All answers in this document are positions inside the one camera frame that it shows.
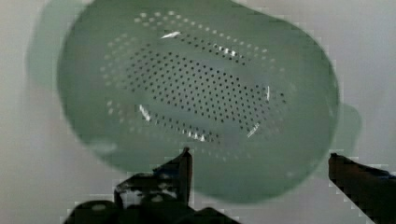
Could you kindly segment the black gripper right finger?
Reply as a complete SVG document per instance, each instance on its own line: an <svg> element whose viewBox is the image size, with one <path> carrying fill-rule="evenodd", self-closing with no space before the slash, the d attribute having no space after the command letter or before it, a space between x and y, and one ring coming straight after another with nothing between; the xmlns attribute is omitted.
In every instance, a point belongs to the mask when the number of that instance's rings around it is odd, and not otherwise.
<svg viewBox="0 0 396 224"><path fill-rule="evenodd" d="M328 177L374 224L395 224L396 182L388 171L332 153Z"/></svg>

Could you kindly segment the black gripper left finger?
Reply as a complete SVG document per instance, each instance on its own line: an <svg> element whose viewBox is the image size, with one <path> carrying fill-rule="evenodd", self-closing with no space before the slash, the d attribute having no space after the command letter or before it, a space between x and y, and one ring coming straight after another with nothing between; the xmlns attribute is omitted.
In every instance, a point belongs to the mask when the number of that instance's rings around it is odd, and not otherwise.
<svg viewBox="0 0 396 224"><path fill-rule="evenodd" d="M119 183L113 200L80 203L64 224L240 224L212 207L191 208L191 178L192 156L184 147L152 172Z"/></svg>

